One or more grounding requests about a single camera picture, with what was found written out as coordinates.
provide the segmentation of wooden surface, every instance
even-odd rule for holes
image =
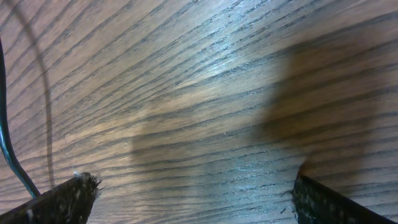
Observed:
[[[90,223],[295,223],[305,160],[398,221],[398,1],[0,6],[16,154],[41,192],[102,176]]]

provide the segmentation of dark fibrous object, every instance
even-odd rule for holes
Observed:
[[[74,178],[0,216],[0,223],[86,223],[98,196],[97,178],[89,173]]]
[[[300,173],[292,193],[299,224],[395,223]]]

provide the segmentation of black cable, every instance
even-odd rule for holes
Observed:
[[[4,54],[0,39],[0,147],[12,171],[25,185],[32,198],[36,198],[40,195],[40,192],[19,164],[14,150],[12,149],[10,134],[8,131],[6,88],[6,65],[4,63]]]

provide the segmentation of wooden table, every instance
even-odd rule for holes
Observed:
[[[396,0],[4,0],[0,34],[21,165],[100,175],[89,223],[295,223],[305,160],[398,221]]]

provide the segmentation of wire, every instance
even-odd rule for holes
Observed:
[[[37,190],[36,186],[33,184],[33,181],[29,178],[29,176],[19,164],[11,145],[7,122],[6,88],[6,65],[4,63],[4,54],[2,51],[0,39],[0,147],[11,170],[25,185],[26,190],[30,193],[32,198],[36,198],[40,195],[40,192]]]

